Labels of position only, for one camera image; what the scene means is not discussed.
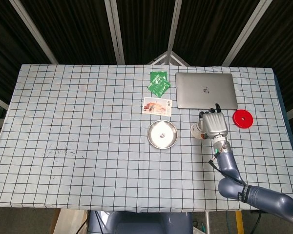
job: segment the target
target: laptop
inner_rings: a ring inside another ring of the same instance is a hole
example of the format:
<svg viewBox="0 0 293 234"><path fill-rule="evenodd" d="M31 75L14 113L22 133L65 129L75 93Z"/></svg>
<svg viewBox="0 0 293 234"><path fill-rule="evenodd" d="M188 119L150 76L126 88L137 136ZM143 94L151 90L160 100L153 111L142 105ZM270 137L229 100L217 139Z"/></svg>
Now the laptop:
<svg viewBox="0 0 293 234"><path fill-rule="evenodd" d="M231 74L178 72L176 89L180 109L215 108L215 103L221 109L238 109Z"/></svg>

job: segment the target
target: checkered tablecloth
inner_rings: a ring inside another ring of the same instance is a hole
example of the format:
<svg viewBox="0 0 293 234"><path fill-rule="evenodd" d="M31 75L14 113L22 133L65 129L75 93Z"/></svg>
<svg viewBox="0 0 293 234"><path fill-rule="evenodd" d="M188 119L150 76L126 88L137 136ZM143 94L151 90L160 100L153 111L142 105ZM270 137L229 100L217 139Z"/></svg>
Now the checkered tablecloth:
<svg viewBox="0 0 293 234"><path fill-rule="evenodd" d="M151 71L167 71L171 117L141 114ZM293 151L272 69L159 65L23 65L0 135L0 206L134 212L250 209L222 197L208 164L210 140L191 137L201 110L178 109L176 72L231 73L239 129L224 110L242 178L293 197ZM176 144L152 147L159 119L178 129Z"/></svg>

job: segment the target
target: robotic hand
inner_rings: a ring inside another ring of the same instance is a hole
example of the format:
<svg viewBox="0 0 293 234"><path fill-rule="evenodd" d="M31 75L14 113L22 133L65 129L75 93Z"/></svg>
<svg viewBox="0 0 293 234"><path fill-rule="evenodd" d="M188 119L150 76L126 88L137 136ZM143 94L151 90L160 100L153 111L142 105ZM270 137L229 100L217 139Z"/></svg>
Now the robotic hand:
<svg viewBox="0 0 293 234"><path fill-rule="evenodd" d="M227 141L228 129L218 104L216 104L216 110L210 108L208 112L200 112L199 121L191 126L191 134L197 139L210 138L212 140L215 155L209 164L225 177L218 184L218 191L222 196L248 203L293 223L291 197L266 188L251 186L243 181L230 143ZM219 169L213 164L215 159Z"/></svg>

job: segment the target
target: metal plate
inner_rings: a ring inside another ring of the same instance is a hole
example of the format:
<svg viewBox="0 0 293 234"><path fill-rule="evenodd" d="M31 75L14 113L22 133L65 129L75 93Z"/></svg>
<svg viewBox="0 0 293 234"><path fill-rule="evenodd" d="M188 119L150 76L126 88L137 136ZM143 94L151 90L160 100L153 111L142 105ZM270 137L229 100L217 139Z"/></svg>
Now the metal plate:
<svg viewBox="0 0 293 234"><path fill-rule="evenodd" d="M177 140L176 127L167 120L158 120L151 124L147 131L149 142L158 149L168 149Z"/></svg>

